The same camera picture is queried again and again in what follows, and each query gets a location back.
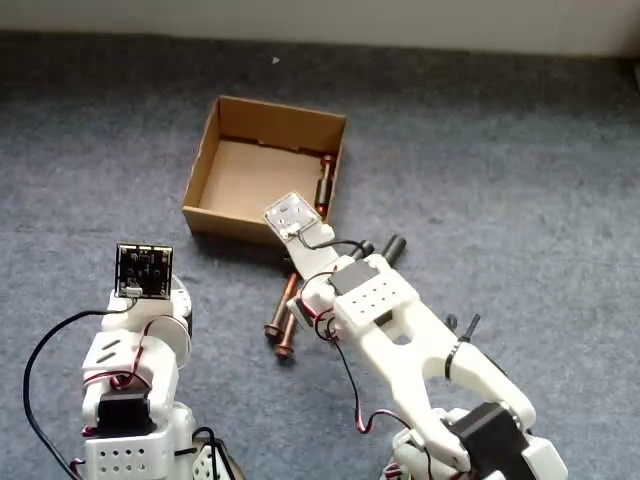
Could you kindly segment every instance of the floor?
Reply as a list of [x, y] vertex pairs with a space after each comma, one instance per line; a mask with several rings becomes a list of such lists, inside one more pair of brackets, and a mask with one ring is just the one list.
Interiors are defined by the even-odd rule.
[[[277, 57], [279, 63], [273, 63]], [[161, 37], [0, 35], [1, 478], [60, 479], [25, 420], [44, 332], [106, 305], [119, 240], [172, 244], [194, 300], [178, 398], [249, 479], [377, 478], [398, 431], [352, 426], [336, 352], [310, 333], [278, 365], [262, 324], [283, 278], [268, 252], [194, 239], [180, 212], [219, 94], [348, 116], [334, 226], [409, 242], [398, 268], [441, 318], [483, 315], [475, 343], [537, 408], [571, 478], [636, 475], [640, 417], [640, 98], [631, 66]], [[43, 353], [34, 409], [82, 456], [79, 367], [98, 320]], [[365, 411], [390, 392], [346, 348]], [[432, 403], [479, 398], [445, 382]]]

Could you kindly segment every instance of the cardboard box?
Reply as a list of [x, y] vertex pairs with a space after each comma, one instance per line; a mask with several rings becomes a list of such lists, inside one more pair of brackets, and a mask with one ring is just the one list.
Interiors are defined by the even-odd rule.
[[278, 243], [262, 219], [266, 207], [291, 191], [313, 205], [320, 158], [336, 158], [342, 115], [233, 97], [216, 101], [191, 169], [182, 212], [192, 232]]

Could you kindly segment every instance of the black cable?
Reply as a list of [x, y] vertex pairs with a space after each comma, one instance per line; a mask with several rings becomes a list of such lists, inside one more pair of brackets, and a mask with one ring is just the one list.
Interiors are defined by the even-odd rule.
[[308, 248], [309, 250], [318, 250], [319, 248], [333, 247], [334, 245], [353, 245], [354, 247], [359, 248], [365, 257], [367, 256], [367, 250], [364, 247], [364, 245], [362, 245], [364, 242], [356, 242], [355, 240], [335, 239], [335, 240], [329, 240], [327, 242], [318, 243], [316, 245], [309, 245], [307, 241], [304, 239], [304, 237], [302, 236], [302, 232], [298, 234], [298, 238], [300, 239], [300, 243], [302, 243], [302, 245], [305, 248]]
[[[356, 387], [356, 382], [353, 379], [353, 375], [351, 374], [351, 369], [349, 368], [349, 364], [347, 363], [347, 359], [344, 356], [344, 352], [342, 351], [342, 348], [340, 348], [340, 345], [338, 345], [338, 341], [337, 341], [337, 338], [335, 337], [335, 335], [330, 333], [329, 329], [330, 329], [330, 326], [331, 326], [331, 322], [334, 320], [334, 318], [331, 318], [327, 322], [326, 333], [327, 333], [327, 337], [330, 339], [329, 342], [331, 342], [338, 349], [338, 353], [340, 354], [340, 358], [342, 359], [342, 364], [344, 365], [344, 369], [346, 370], [347, 376], [349, 377], [349, 382], [351, 382], [351, 387], [353, 388], [353, 395], [354, 395], [355, 400], [356, 400], [355, 420], [357, 422], [358, 419], [362, 420], [362, 417], [360, 415], [361, 414], [361, 412], [360, 412], [360, 395], [358, 394], [358, 387]], [[400, 422], [405, 428], [411, 430], [411, 426], [405, 420], [403, 420], [401, 417], [396, 415], [395, 413], [390, 412], [389, 410], [376, 410], [369, 417], [369, 420], [367, 421], [367, 424], [364, 427], [364, 430], [360, 430], [358, 428], [358, 431], [360, 433], [362, 433], [362, 434], [369, 433], [371, 431], [371, 428], [373, 427], [373, 419], [375, 417], [377, 417], [378, 415], [386, 415], [388, 417], [391, 417], [391, 418], [397, 420], [398, 422]]]
[[433, 480], [433, 473], [431, 472], [431, 454], [426, 448], [424, 449], [424, 453], [427, 455], [427, 473], [429, 474], [429, 480]]
[[213, 433], [213, 430], [209, 427], [200, 427], [197, 428], [195, 432], [191, 435], [191, 438], [195, 440], [195, 438], [201, 433], [206, 433], [209, 437], [209, 448], [211, 449], [211, 467], [213, 469], [213, 478], [214, 480], [218, 480], [220, 475], [218, 475], [218, 460], [216, 458], [216, 434]]
[[325, 342], [331, 342], [331, 341], [332, 341], [332, 338], [331, 338], [331, 333], [329, 332], [329, 326], [330, 326], [330, 325], [331, 325], [331, 323], [335, 320], [335, 317], [331, 317], [331, 318], [328, 320], [327, 328], [326, 328], [326, 333], [327, 333], [327, 335], [326, 335], [326, 336], [325, 336], [325, 335], [322, 335], [322, 334], [320, 333], [320, 321], [321, 321], [321, 320], [322, 320], [322, 315], [320, 315], [318, 318], [316, 318], [316, 319], [315, 319], [315, 331], [316, 331], [316, 335], [318, 336], [318, 338], [319, 338], [320, 340], [323, 340], [323, 341], [325, 341]]
[[197, 453], [198, 449], [196, 447], [191, 447], [191, 448], [183, 448], [182, 450], [176, 450], [175, 452], [173, 452], [173, 456], [174, 457], [181, 457], [182, 455], [189, 455], [192, 453]]
[[327, 272], [318, 272], [314, 275], [311, 275], [309, 278], [307, 278], [304, 283], [302, 284], [302, 286], [300, 287], [300, 290], [298, 290], [298, 297], [302, 298], [302, 292], [304, 292], [304, 289], [307, 288], [307, 285], [309, 285], [309, 282], [311, 280], [313, 280], [314, 278], [318, 278], [321, 277], [322, 275], [332, 275], [333, 271], [327, 271]]
[[66, 320], [63, 320], [62, 322], [57, 324], [55, 327], [53, 327], [51, 330], [49, 330], [45, 334], [44, 337], [42, 337], [40, 342], [38, 342], [38, 345], [36, 345], [36, 348], [34, 348], [33, 352], [31, 352], [31, 356], [29, 357], [29, 360], [27, 360], [27, 365], [24, 368], [24, 376], [22, 378], [22, 404], [23, 404], [23, 407], [24, 407], [24, 413], [27, 416], [27, 420], [29, 421], [29, 425], [31, 425], [31, 428], [36, 433], [36, 435], [38, 436], [40, 441], [44, 444], [44, 446], [47, 448], [47, 450], [49, 450], [51, 455], [53, 455], [53, 457], [55, 458], [56, 462], [58, 462], [58, 464], [62, 467], [62, 469], [65, 471], [65, 473], [70, 478], [73, 478], [75, 480], [81, 480], [81, 477], [77, 473], [75, 473], [73, 471], [73, 469], [69, 466], [69, 464], [67, 464], [66, 460], [64, 459], [64, 457], [62, 456], [60, 451], [56, 448], [56, 446], [53, 444], [53, 442], [51, 442], [49, 437], [47, 437], [47, 435], [44, 433], [44, 431], [42, 430], [42, 428], [38, 424], [38, 421], [35, 419], [35, 417], [33, 415], [33, 410], [31, 409], [31, 397], [30, 397], [31, 371], [33, 369], [33, 364], [35, 363], [36, 358], [38, 357], [38, 355], [40, 354], [40, 352], [42, 351], [44, 346], [47, 344], [47, 342], [49, 340], [51, 340], [51, 338], [56, 333], [58, 333], [60, 330], [62, 330], [64, 327], [66, 327], [70, 323], [73, 323], [76, 320], [79, 320], [81, 318], [88, 317], [88, 316], [91, 316], [91, 315], [102, 315], [102, 316], [104, 316], [104, 315], [125, 313], [125, 312], [128, 312], [129, 310], [131, 310], [134, 307], [135, 304], [136, 304], [136, 299], [133, 299], [133, 302], [131, 303], [131, 306], [129, 306], [125, 310], [120, 310], [120, 311], [117, 311], [117, 310], [85, 310], [83, 312], [76, 313], [75, 315], [67, 318]]

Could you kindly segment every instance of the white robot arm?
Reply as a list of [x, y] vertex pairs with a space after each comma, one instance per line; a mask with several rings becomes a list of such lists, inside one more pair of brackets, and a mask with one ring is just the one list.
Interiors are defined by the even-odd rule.
[[[290, 310], [299, 321], [318, 321], [315, 312], [331, 311], [340, 335], [386, 380], [398, 413], [411, 425], [394, 439], [397, 467], [383, 478], [450, 479], [467, 472], [490, 480], [568, 477], [551, 442], [526, 433], [536, 414], [524, 393], [456, 337], [384, 257], [339, 256], [331, 247], [332, 228], [296, 193], [269, 207], [265, 221], [306, 281]], [[394, 343], [400, 336], [410, 342]], [[473, 390], [486, 403], [471, 412], [433, 409], [425, 379], [436, 376]]]
[[175, 401], [191, 351], [191, 299], [171, 275], [171, 254], [118, 245], [108, 310], [123, 313], [103, 317], [82, 365], [87, 480], [236, 479], [217, 440], [196, 446], [195, 434], [212, 431], [196, 429], [191, 409]]

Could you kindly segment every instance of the box flap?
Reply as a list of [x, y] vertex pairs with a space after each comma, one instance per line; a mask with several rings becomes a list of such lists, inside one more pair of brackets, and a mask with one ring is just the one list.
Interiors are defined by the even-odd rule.
[[220, 134], [273, 147], [337, 155], [345, 117], [234, 97], [220, 97]]

